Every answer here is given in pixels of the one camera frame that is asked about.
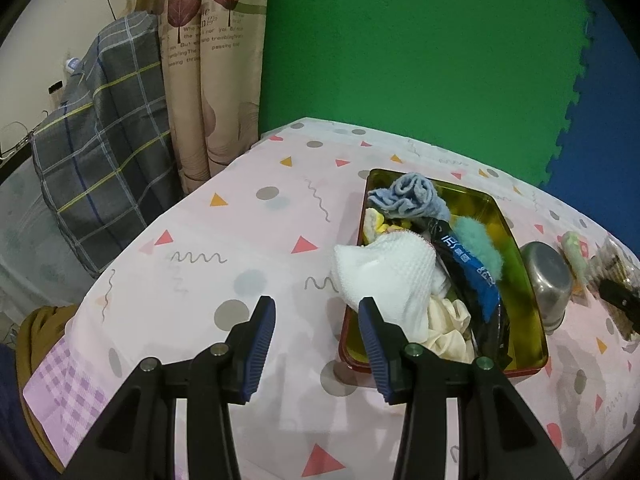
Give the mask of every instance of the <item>white cloth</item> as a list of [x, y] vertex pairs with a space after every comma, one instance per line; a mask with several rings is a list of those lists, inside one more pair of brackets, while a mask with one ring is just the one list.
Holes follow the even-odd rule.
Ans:
[[368, 246], [334, 247], [332, 275], [354, 310], [371, 296], [383, 319], [398, 325], [410, 342], [429, 336], [429, 303], [436, 266], [433, 246], [411, 231], [395, 231]]
[[474, 349], [463, 333], [469, 327], [471, 315], [462, 301], [451, 303], [436, 296], [431, 297], [427, 307], [429, 336], [422, 343], [434, 354], [449, 361], [471, 363]]

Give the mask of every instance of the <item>yellow cloth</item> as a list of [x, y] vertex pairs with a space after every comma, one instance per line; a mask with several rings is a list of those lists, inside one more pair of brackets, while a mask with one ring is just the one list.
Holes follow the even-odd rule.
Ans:
[[429, 317], [429, 337], [423, 343], [437, 356], [449, 361], [471, 363], [474, 360], [474, 349], [464, 334], [469, 327], [471, 315], [462, 301], [453, 302], [431, 297], [427, 308]]
[[60, 473], [64, 471], [64, 466], [42, 426], [24, 401], [22, 391], [40, 363], [64, 335], [66, 322], [76, 314], [77, 310], [75, 305], [59, 308], [43, 306], [35, 310], [20, 326], [15, 346], [15, 368], [24, 418], [38, 446]]

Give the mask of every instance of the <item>brown cloth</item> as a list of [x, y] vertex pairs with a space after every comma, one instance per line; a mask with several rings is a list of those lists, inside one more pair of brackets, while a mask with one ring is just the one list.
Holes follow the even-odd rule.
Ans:
[[66, 322], [76, 314], [77, 310], [78, 307], [75, 305], [43, 306], [35, 310], [20, 326], [15, 346], [15, 368], [24, 418], [38, 446], [60, 473], [65, 467], [56, 455], [38, 419], [31, 413], [22, 396], [22, 391], [40, 363], [64, 335]]

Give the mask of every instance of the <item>squiggle pattern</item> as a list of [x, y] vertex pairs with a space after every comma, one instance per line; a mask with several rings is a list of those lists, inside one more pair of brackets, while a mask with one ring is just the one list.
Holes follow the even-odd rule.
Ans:
[[329, 223], [331, 223], [331, 220], [329, 220], [329, 212], [324, 207], [322, 207], [322, 198], [320, 198], [318, 195], [316, 195], [316, 192], [318, 192], [318, 190], [315, 187], [311, 186], [311, 181], [310, 180], [306, 179], [305, 182], [306, 182], [306, 186], [309, 188], [309, 191], [313, 191], [314, 192], [314, 198], [318, 199], [318, 202], [319, 202], [318, 207], [322, 211], [324, 211], [324, 220], [329, 222]]
[[183, 262], [184, 260], [186, 260], [187, 258], [189, 258], [190, 263], [194, 264], [195, 262], [197, 262], [200, 257], [202, 257], [202, 259], [209, 263], [211, 260], [213, 260], [213, 257], [217, 256], [218, 257], [218, 262], [220, 264], [226, 264], [227, 260], [223, 260], [222, 257], [220, 256], [220, 253], [213, 253], [209, 258], [207, 258], [204, 253], [200, 253], [198, 254], [198, 256], [196, 256], [196, 259], [193, 259], [193, 253], [191, 251], [188, 251], [184, 256], [181, 256], [180, 253], [178, 251], [175, 251], [174, 255], [171, 257], [171, 260], [175, 260], [177, 259], [179, 262]]
[[109, 276], [109, 290], [107, 290], [107, 292], [104, 295], [104, 307], [102, 308], [102, 322], [103, 323], [104, 323], [104, 311], [109, 306], [109, 293], [111, 292], [111, 289], [113, 288], [113, 283], [111, 283], [111, 279], [113, 278], [113, 275], [115, 273], [116, 273], [116, 269], [111, 269], [111, 276]]
[[331, 288], [334, 290], [334, 292], [336, 294], [338, 294], [337, 289], [335, 288], [334, 282], [332, 281], [331, 278], [329, 278], [328, 276], [324, 279], [324, 282], [322, 282], [322, 286], [318, 285], [318, 282], [316, 282], [316, 279], [313, 276], [309, 276], [306, 280], [305, 280], [305, 290], [307, 289], [307, 287], [309, 286], [309, 280], [311, 280], [312, 282], [314, 282], [314, 286], [317, 290], [324, 290], [326, 287], [326, 282], [331, 283]]
[[169, 270], [172, 272], [171, 281], [174, 282], [174, 292], [180, 292], [184, 297], [189, 291], [186, 288], [182, 288], [182, 278], [180, 277], [180, 267], [177, 264], [172, 263], [173, 259], [169, 262]]

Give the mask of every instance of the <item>blue cloth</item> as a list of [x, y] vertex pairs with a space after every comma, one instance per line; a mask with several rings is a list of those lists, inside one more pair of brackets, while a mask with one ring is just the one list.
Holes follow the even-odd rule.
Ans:
[[451, 213], [438, 196], [431, 180], [419, 173], [407, 173], [389, 189], [369, 191], [369, 201], [388, 218], [432, 217], [448, 222]]
[[60, 474], [40, 450], [24, 420], [15, 371], [15, 353], [2, 344], [0, 344], [0, 435], [9, 447], [9, 451], [33, 480], [60, 478]]

